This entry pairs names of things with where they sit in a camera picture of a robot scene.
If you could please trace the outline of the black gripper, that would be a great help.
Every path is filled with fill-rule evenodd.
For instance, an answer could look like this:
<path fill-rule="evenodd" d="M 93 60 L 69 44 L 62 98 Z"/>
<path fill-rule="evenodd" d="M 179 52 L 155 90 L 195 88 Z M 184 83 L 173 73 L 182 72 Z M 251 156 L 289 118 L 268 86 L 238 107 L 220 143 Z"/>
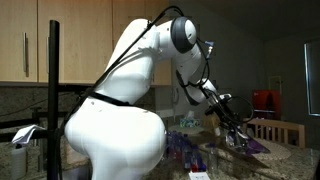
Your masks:
<path fill-rule="evenodd" d="M 205 110 L 205 115 L 212 122 L 215 134 L 221 134 L 222 130 L 236 133 L 241 130 L 242 120 L 239 114 L 232 111 L 228 104 L 233 100 L 230 94 L 209 95 L 209 107 Z"/>

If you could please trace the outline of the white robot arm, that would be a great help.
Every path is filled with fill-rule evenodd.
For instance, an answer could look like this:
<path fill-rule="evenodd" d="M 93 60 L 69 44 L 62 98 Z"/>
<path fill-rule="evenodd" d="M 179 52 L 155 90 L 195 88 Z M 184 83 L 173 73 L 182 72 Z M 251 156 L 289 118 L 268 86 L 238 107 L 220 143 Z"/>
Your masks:
<path fill-rule="evenodd" d="M 140 180 L 160 162 L 166 145 L 161 117 L 136 105 L 151 87 L 156 64 L 176 63 L 187 101 L 217 104 L 214 85 L 190 78 L 201 63 L 194 24 L 177 17 L 161 25 L 135 19 L 119 38 L 106 68 L 84 101 L 71 113 L 65 136 L 71 147 L 92 163 L 91 180 Z"/>

